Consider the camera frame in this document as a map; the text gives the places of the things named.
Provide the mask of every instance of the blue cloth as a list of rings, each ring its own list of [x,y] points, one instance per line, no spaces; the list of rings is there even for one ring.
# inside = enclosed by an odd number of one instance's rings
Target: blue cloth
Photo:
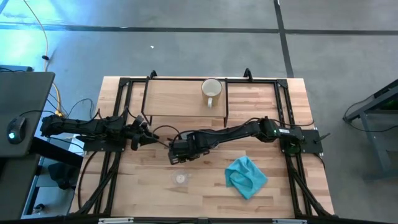
[[[268,181],[268,178],[247,156],[236,159],[225,170],[226,186],[235,186],[247,200]]]

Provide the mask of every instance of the concrete floor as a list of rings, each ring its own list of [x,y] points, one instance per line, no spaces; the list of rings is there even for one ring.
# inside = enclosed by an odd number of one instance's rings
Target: concrete floor
[[[137,27],[233,27],[276,29],[271,0],[31,1],[46,24]],[[289,29],[398,29],[398,2],[378,0],[280,0]],[[0,22],[35,22],[22,0],[10,0]],[[105,75],[286,77],[279,34],[50,31],[49,71],[63,105],[96,102]],[[42,70],[44,38],[37,30],[0,30],[0,64]],[[368,183],[378,171],[364,133],[345,125],[349,105],[398,75],[398,36],[288,35],[295,77],[304,78],[315,124],[331,136],[323,142],[326,175],[340,217],[397,222],[398,180]],[[87,119],[90,105],[73,117]]]

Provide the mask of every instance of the black desk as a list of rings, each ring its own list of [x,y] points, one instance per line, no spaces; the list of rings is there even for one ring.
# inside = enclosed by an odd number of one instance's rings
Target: black desk
[[[21,113],[43,110],[55,74],[51,72],[0,73],[0,220],[20,219],[40,156],[80,167],[83,158],[34,137],[41,112],[26,118],[25,139],[16,145],[7,140],[9,122]]]

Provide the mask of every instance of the computer mouse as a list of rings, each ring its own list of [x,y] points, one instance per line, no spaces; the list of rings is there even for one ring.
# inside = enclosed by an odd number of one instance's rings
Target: computer mouse
[[[7,138],[11,144],[19,144],[25,138],[26,119],[23,116],[14,118],[7,127]]]

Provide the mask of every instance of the wooden tabletop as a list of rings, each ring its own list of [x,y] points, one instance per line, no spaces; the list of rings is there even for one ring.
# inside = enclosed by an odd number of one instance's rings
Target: wooden tabletop
[[[149,80],[145,115],[153,116],[226,116],[225,82],[216,105],[207,107],[203,102],[203,81]]]
[[[114,101],[120,77],[104,77],[97,107],[103,116],[113,113]],[[310,105],[301,78],[287,79],[290,99],[297,124],[312,122]],[[140,114],[144,83],[132,88],[130,111]],[[283,107],[285,100],[281,91]],[[270,84],[229,84],[228,126],[242,124],[252,117],[277,119],[275,94]],[[178,130],[222,129],[222,118],[154,117],[152,129],[169,124]],[[156,132],[160,139],[176,135],[173,129],[161,128]],[[220,218],[291,218],[294,217],[290,187],[284,155],[279,142],[263,143],[256,138],[244,138],[220,144],[209,155],[170,165],[168,150],[161,144],[142,146],[138,151],[126,150],[122,154],[113,201],[112,216],[129,217],[220,217]],[[245,200],[233,187],[226,187],[224,171],[237,158],[248,156],[268,177],[258,193]],[[99,152],[88,165],[82,182],[84,203],[98,185],[104,153]],[[308,188],[324,208],[333,213],[325,171],[319,158],[303,154],[303,164]],[[88,156],[85,156],[82,167]],[[178,185],[173,177],[183,172],[188,176],[185,185]],[[102,208],[106,205],[108,189],[105,189]],[[77,193],[71,212],[77,210]],[[300,208],[304,212],[301,190],[298,190]]]

